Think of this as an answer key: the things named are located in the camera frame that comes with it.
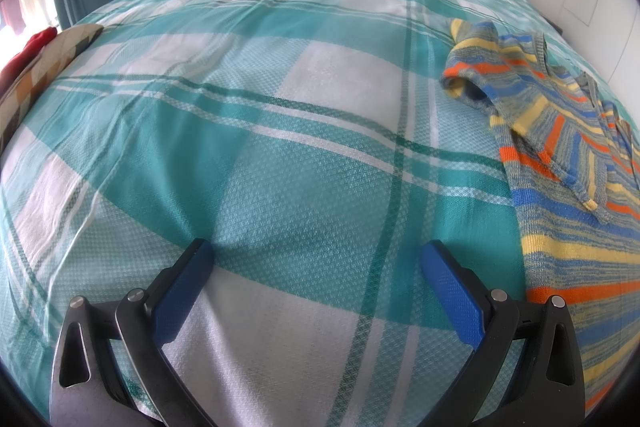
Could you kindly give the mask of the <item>white wardrobe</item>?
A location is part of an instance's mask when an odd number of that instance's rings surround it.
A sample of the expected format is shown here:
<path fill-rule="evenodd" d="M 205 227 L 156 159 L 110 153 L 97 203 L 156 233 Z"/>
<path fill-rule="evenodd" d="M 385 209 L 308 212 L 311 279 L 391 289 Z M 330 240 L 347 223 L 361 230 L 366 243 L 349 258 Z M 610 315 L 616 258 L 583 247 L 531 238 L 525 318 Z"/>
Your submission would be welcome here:
<path fill-rule="evenodd" d="M 565 0 L 564 37 L 639 118 L 638 0 Z"/>

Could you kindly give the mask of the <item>teal plaid bedspread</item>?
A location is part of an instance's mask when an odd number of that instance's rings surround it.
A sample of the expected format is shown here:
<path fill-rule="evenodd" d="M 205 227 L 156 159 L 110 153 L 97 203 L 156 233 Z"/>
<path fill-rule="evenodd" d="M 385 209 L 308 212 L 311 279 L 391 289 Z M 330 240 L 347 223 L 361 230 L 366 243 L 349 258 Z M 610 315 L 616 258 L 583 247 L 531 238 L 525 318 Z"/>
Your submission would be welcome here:
<path fill-rule="evenodd" d="M 212 426 L 420 426 L 472 353 L 424 279 L 442 242 L 528 301 L 485 113 L 442 87 L 449 24 L 539 32 L 528 0 L 113 0 L 1 155 L 2 421 L 50 421 L 76 296 L 214 267 L 162 348 Z"/>

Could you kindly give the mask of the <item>checkered folded cloth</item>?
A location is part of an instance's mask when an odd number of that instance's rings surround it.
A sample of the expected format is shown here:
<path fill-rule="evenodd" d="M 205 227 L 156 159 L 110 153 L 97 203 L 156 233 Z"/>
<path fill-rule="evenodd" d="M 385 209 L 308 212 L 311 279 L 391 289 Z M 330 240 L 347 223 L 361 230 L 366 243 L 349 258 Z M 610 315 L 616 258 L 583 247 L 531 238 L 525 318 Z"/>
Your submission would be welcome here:
<path fill-rule="evenodd" d="M 4 95 L 1 95 L 1 152 L 4 152 L 14 133 L 53 80 L 85 52 L 104 27 L 82 24 L 63 31 L 49 42 Z"/>

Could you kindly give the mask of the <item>striped knit sweater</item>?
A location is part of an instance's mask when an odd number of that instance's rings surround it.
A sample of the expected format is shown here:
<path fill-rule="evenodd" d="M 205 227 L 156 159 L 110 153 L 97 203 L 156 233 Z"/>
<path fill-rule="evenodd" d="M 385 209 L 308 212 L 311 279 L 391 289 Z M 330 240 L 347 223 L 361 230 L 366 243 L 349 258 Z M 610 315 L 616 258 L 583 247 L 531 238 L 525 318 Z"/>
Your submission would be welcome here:
<path fill-rule="evenodd" d="M 526 296 L 567 303 L 586 406 L 639 343 L 639 142 L 597 81 L 551 60 L 539 32 L 455 18 L 442 87 L 485 113 L 520 229 Z"/>

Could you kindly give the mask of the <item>red cloth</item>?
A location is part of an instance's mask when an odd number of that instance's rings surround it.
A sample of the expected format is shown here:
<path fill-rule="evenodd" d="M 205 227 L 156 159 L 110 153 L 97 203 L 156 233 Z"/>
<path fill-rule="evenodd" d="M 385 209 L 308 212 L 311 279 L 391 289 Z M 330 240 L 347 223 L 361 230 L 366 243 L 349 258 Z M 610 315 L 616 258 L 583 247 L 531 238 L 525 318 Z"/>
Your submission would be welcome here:
<path fill-rule="evenodd" d="M 51 42 L 58 30 L 55 27 L 48 27 L 43 31 L 37 32 L 31 36 L 24 45 L 21 52 L 18 52 L 14 57 L 9 60 L 8 64 L 3 67 L 0 75 L 0 94 L 4 95 L 6 91 L 10 89 L 12 83 L 17 80 L 17 77 L 23 72 L 23 70 L 30 64 L 40 51 Z"/>

